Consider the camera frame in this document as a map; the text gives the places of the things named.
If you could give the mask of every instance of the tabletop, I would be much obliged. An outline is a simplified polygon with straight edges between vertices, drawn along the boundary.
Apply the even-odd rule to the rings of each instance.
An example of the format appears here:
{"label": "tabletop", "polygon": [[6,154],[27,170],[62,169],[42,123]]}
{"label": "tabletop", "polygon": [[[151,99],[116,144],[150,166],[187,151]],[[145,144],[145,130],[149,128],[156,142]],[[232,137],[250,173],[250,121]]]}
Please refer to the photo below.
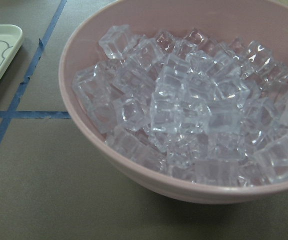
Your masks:
{"label": "tabletop", "polygon": [[288,239],[288,192],[234,205],[167,198],[118,172],[77,129],[59,91],[60,54],[112,2],[0,0],[0,24],[24,33],[0,80],[0,240]]}

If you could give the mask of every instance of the blue masking tape strip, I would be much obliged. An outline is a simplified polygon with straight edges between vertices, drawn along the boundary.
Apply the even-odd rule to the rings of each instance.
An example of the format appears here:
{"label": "blue masking tape strip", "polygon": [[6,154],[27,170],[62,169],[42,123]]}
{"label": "blue masking tape strip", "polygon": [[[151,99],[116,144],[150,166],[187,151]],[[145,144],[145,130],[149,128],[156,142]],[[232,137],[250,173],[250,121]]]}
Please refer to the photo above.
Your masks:
{"label": "blue masking tape strip", "polygon": [[[21,97],[23,96],[26,88],[27,88],[27,85],[29,83],[29,80],[30,80],[30,77],[33,75],[34,71],[35,71],[35,68],[39,62],[39,59],[44,51],[44,48],[46,47],[47,43],[48,43],[48,40],[56,26],[56,23],[65,7],[65,4],[66,4],[67,0],[61,0],[61,2],[59,3],[58,5],[58,8],[45,32],[45,35],[43,36],[43,38],[41,39],[41,43],[39,42],[39,46],[37,48],[37,51],[27,69],[27,72],[25,74],[25,77],[24,77],[24,81],[19,85],[18,89],[17,89],[17,92],[8,108],[8,111],[13,111],[15,112],[18,105],[19,105],[19,102],[20,102],[20,99]],[[7,128],[10,124],[10,121],[11,121],[11,118],[4,118],[0,124],[0,143],[2,142],[3,140],[3,137],[7,131]]]}
{"label": "blue masking tape strip", "polygon": [[3,119],[71,119],[66,111],[0,111]]}

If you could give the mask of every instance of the gray table surface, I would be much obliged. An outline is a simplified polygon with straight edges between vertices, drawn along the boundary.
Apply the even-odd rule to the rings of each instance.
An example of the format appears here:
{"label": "gray table surface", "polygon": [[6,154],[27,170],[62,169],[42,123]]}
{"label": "gray table surface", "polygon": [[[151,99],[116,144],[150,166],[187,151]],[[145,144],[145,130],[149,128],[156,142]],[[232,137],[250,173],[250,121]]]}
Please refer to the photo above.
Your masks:
{"label": "gray table surface", "polygon": [[[111,2],[0,0],[0,24],[18,25],[25,36],[0,81],[0,240],[288,239],[288,192],[234,205],[173,200],[101,159],[71,119],[47,115],[66,111],[57,77],[64,44]],[[58,7],[64,8],[17,107],[44,115],[5,120]]]}

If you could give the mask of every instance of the bowl rim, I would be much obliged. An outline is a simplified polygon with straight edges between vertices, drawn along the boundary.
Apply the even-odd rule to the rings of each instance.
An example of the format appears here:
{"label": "bowl rim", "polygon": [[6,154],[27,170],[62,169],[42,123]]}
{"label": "bowl rim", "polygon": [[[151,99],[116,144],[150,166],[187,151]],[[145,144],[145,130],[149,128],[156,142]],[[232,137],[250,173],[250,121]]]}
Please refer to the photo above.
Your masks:
{"label": "bowl rim", "polygon": [[[114,159],[119,165],[122,165],[123,167],[141,175],[146,176],[150,178],[151,180],[158,181],[163,183],[164,185],[176,187],[178,189],[188,190],[190,192],[196,192],[196,193],[204,193],[204,194],[212,194],[217,196],[260,196],[260,195],[269,195],[274,194],[278,192],[288,191],[288,180],[285,182],[279,182],[279,183],[273,183],[273,184],[267,184],[267,185],[260,185],[260,186],[216,186],[216,185],[207,185],[207,184],[200,184],[200,183],[192,183],[189,181],[181,180],[178,178],[174,178],[153,170],[150,170],[144,166],[139,165],[138,163],[135,163],[131,161],[130,159],[122,156],[112,148],[110,148],[108,145],[106,145],[102,140],[100,140],[91,130],[87,128],[85,123],[79,118],[78,111],[74,108],[73,104],[69,100],[69,94],[67,92],[66,85],[64,84],[65,80],[65,73],[64,73],[64,66],[66,63],[66,55],[69,49],[70,44],[74,41],[75,37],[78,35],[79,31],[83,29],[83,27],[91,21],[93,18],[100,15],[102,12],[106,11],[107,9],[118,5],[123,2],[129,2],[131,0],[117,0],[115,2],[112,2],[102,8],[101,10],[97,11],[93,15],[87,17],[84,21],[82,21],[79,26],[73,31],[73,33],[68,38],[61,57],[59,61],[59,71],[58,71],[58,77],[59,77],[59,87],[61,96],[64,102],[64,105],[72,117],[72,120],[77,125],[79,130],[83,133],[83,135],[92,143],[94,144],[102,153],[109,156],[111,159]],[[271,4],[278,5],[282,8],[288,9],[288,5],[285,5],[280,2],[276,2],[274,0],[264,0],[266,2],[269,2]]]}

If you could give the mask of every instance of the pink bowl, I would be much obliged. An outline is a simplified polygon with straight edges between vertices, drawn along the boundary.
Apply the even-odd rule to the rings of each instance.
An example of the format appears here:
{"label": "pink bowl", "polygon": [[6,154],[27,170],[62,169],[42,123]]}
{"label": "pink bowl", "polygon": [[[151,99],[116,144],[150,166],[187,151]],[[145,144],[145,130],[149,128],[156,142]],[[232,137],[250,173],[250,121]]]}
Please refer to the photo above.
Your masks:
{"label": "pink bowl", "polygon": [[140,185],[174,199],[205,204],[245,202],[288,190],[288,181],[251,188],[194,184],[142,167],[108,147],[81,108],[71,84],[76,71],[106,59],[98,40],[112,25],[122,24],[149,37],[161,28],[183,36],[197,27],[226,42],[236,36],[246,43],[258,40],[288,65],[288,6],[269,0],[117,1],[74,31],[59,65],[61,94],[75,124],[112,165]]}

